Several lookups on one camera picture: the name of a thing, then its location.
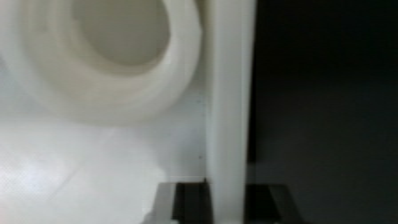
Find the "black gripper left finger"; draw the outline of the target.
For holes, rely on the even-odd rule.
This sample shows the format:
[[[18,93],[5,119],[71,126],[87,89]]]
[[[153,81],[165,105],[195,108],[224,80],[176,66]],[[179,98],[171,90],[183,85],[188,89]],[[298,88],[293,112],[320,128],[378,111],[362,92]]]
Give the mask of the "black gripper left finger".
[[[211,224],[208,182],[163,182],[140,224]]]

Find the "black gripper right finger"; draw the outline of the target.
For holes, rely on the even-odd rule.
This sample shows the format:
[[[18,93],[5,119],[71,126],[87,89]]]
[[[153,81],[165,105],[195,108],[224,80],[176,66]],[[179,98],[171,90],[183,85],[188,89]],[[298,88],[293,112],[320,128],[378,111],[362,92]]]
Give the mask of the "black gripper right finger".
[[[304,224],[293,196],[284,185],[247,185],[245,224]]]

